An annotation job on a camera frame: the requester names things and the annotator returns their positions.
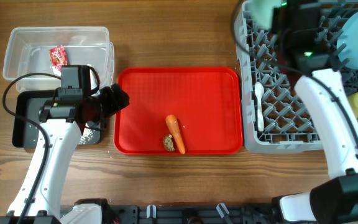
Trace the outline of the green bowl with rice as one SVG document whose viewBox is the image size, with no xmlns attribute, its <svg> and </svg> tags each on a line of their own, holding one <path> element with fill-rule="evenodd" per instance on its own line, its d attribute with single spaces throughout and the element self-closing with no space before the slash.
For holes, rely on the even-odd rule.
<svg viewBox="0 0 358 224">
<path fill-rule="evenodd" d="M 282 0 L 252 0 L 250 4 L 251 18 L 261 29 L 272 27 L 273 10 L 282 6 Z"/>
</svg>

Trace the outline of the red snack wrapper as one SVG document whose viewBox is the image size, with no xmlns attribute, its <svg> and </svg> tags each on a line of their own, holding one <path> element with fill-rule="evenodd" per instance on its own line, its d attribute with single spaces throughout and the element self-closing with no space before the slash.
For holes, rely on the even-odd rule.
<svg viewBox="0 0 358 224">
<path fill-rule="evenodd" d="M 60 76 L 62 74 L 62 67 L 68 64 L 67 54 L 63 45 L 50 49 L 49 56 L 54 74 Z"/>
</svg>

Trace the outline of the orange carrot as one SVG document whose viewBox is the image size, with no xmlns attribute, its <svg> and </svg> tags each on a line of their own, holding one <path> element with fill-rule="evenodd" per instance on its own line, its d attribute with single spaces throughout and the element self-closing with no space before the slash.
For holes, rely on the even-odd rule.
<svg viewBox="0 0 358 224">
<path fill-rule="evenodd" d="M 186 153 L 185 145 L 181 136 L 178 120 L 176 116 L 170 114 L 165 118 L 167 127 L 170 131 L 170 134 L 175 140 L 175 143 L 177 145 L 177 148 L 181 154 Z"/>
</svg>

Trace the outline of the brown shiitake mushroom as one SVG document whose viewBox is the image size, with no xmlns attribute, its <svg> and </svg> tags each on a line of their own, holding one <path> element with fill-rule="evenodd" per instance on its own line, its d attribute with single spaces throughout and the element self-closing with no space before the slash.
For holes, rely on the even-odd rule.
<svg viewBox="0 0 358 224">
<path fill-rule="evenodd" d="M 173 143 L 173 136 L 171 134 L 168 134 L 163 137 L 163 146 L 166 151 L 174 151 L 174 143 Z"/>
</svg>

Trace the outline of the white plastic spoon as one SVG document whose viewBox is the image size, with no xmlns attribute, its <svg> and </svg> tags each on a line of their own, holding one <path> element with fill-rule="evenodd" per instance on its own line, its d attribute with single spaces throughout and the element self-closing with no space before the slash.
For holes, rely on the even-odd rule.
<svg viewBox="0 0 358 224">
<path fill-rule="evenodd" d="M 257 129 L 260 132 L 264 131 L 264 116 L 262 111 L 262 97 L 264 95 L 264 87 L 260 82 L 257 82 L 254 87 L 254 93 L 257 100 Z"/>
</svg>

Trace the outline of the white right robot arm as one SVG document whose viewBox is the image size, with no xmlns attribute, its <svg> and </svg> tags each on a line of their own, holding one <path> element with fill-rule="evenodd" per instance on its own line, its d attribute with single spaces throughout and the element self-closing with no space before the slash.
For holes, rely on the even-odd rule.
<svg viewBox="0 0 358 224">
<path fill-rule="evenodd" d="M 275 1 L 269 25 L 278 35 L 280 64 L 299 75 L 294 89 L 322 142 L 330 179 L 308 193 L 284 196 L 286 221 L 358 221 L 358 122 L 347 100 L 334 52 L 315 39 L 318 1 Z"/>
</svg>

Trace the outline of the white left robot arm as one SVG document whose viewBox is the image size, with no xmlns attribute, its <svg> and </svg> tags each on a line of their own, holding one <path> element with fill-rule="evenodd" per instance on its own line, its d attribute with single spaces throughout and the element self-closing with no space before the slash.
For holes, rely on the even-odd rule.
<svg viewBox="0 0 358 224">
<path fill-rule="evenodd" d="M 129 96 L 115 83 L 102 89 L 62 85 L 58 99 L 41 107 L 39 138 L 21 190 L 0 217 L 0 223 L 114 223 L 105 199 L 78 201 L 64 217 L 60 202 L 71 157 L 86 124 L 108 118 L 129 105 Z"/>
</svg>

